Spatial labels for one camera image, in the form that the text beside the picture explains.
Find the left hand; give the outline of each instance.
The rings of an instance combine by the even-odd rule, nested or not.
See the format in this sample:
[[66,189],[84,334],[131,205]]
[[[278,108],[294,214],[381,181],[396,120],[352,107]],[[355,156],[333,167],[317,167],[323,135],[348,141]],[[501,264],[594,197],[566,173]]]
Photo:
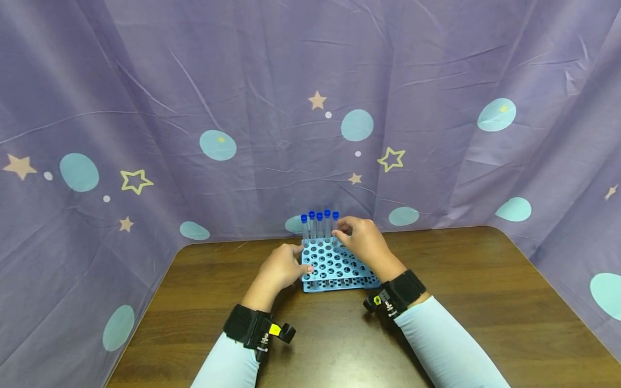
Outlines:
[[274,249],[261,265],[242,305],[252,310],[269,312],[278,293],[293,284],[300,276],[314,271],[312,266],[297,262],[302,245],[282,244]]

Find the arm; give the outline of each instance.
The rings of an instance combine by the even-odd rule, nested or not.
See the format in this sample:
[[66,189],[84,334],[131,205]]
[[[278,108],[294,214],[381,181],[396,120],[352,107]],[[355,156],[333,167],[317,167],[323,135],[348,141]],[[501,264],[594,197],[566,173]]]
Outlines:
[[[364,261],[379,280],[392,281],[407,270],[390,252],[371,220],[345,217],[334,235]],[[428,292],[395,319],[429,378],[438,388],[509,387],[494,363],[468,332]]]
[[[270,312],[278,293],[313,267],[300,265],[294,255],[302,246],[282,244],[261,265],[261,269],[241,301],[251,310]],[[192,388],[254,388],[259,362],[255,351],[220,335],[192,383]]]

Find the hand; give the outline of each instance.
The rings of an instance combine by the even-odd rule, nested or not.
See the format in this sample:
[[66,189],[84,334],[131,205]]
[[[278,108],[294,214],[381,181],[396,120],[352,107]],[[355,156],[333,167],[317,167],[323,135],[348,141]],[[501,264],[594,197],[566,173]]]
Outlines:
[[380,282],[393,280],[407,270],[390,252],[382,233],[372,220],[344,217],[332,234],[377,275]]
[[255,281],[242,299],[242,305],[252,310],[270,312],[278,293],[293,284],[300,276],[314,271],[295,258],[302,245],[282,244],[263,262]]

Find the right hand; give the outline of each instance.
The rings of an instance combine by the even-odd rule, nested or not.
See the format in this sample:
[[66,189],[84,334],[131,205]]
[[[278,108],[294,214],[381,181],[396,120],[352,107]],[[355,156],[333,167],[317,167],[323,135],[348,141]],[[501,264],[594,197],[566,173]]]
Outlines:
[[337,226],[338,229],[333,230],[332,234],[375,272],[380,282],[391,281],[407,270],[390,252],[372,220],[348,216],[339,219]]

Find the blue test tube rack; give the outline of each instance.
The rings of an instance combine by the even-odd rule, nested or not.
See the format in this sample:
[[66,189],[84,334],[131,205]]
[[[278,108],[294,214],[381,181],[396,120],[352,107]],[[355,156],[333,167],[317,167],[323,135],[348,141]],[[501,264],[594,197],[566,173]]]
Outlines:
[[302,264],[309,264],[315,268],[313,273],[302,277],[304,292],[379,287],[379,280],[375,274],[335,237],[330,237],[329,240],[302,239],[302,244],[304,245]]

